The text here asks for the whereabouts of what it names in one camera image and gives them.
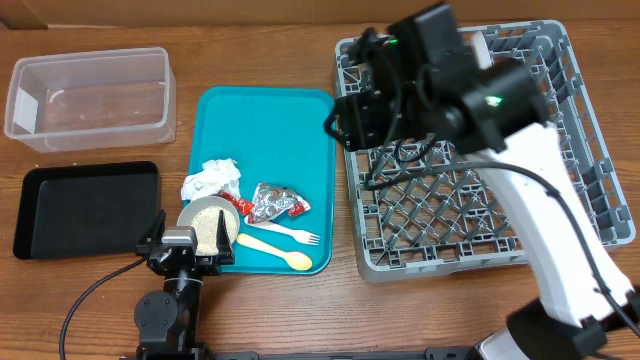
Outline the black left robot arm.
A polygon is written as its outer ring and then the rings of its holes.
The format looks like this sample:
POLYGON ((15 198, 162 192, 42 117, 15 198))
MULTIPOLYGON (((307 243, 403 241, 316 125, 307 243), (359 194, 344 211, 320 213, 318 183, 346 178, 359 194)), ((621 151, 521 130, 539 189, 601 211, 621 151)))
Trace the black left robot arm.
POLYGON ((235 263, 226 217, 216 227, 219 253, 200 256, 198 240, 190 226, 165 227, 161 211, 136 253, 147 267, 164 278, 163 288, 144 295, 136 304, 134 321, 139 330, 138 359, 214 359, 208 346, 197 340, 203 278, 218 276, 223 265, 235 263))

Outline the white plastic fork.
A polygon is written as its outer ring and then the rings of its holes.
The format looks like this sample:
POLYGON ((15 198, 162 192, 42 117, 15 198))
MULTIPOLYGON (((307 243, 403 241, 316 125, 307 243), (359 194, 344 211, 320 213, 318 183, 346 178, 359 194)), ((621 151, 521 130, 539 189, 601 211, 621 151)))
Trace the white plastic fork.
POLYGON ((282 226, 273 222, 269 222, 269 221, 251 224, 248 222, 248 220, 245 220, 245 224, 254 228, 290 236, 296 242, 304 245, 318 246, 321 240, 321 237, 319 235, 313 234, 311 232, 308 232, 305 230, 290 229, 285 226, 282 226))

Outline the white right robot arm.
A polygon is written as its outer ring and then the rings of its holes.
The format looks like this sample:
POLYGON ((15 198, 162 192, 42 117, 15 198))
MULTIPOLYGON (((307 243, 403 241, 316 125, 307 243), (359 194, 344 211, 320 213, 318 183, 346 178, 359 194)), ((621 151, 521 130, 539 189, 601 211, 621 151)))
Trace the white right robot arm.
POLYGON ((346 150, 406 139, 452 143, 462 170, 493 192, 539 288, 473 359, 599 356, 610 331, 639 327, 639 290, 599 240, 561 155, 559 136, 530 69, 494 60, 485 38, 464 40, 440 2, 349 47, 370 89, 337 99, 326 133, 346 150))

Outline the grey round plate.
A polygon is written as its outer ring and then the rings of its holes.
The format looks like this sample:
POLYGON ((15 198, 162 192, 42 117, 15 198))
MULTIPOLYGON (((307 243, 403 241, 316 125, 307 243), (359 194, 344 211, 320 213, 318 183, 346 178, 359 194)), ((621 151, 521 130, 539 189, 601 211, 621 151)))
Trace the grey round plate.
POLYGON ((470 37, 470 45, 476 63, 481 70, 489 69, 494 65, 486 39, 481 31, 477 31, 470 37))

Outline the yellow plastic spoon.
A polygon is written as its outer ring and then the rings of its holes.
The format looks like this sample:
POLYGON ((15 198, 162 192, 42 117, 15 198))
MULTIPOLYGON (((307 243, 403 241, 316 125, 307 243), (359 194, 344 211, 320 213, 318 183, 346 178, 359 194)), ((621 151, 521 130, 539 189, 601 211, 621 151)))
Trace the yellow plastic spoon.
POLYGON ((313 265, 312 260, 301 252, 283 251, 244 233, 238 235, 236 242, 247 248, 279 257, 284 260, 291 269, 296 271, 310 270, 313 265))

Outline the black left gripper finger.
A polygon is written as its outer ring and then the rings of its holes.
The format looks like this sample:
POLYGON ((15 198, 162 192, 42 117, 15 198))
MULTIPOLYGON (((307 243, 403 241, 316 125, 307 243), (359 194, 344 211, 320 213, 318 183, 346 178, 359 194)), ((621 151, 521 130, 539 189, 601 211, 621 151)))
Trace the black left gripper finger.
POLYGON ((216 248, 218 250, 218 258, 220 264, 234 264, 235 256, 229 238, 226 219, 223 210, 219 211, 218 223, 216 230, 216 248))
POLYGON ((159 243, 165 229, 165 222, 166 212, 161 209, 150 229, 136 244, 136 250, 151 250, 156 243, 159 243))

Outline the silver foil wrapper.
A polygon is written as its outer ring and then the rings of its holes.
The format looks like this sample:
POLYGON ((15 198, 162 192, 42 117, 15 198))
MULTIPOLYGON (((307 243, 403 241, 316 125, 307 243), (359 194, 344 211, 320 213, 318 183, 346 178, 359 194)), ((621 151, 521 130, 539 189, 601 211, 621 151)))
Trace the silver foil wrapper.
POLYGON ((256 186, 251 203, 249 224, 272 221, 283 213, 294 218, 311 210, 311 204, 293 189, 265 182, 256 186))

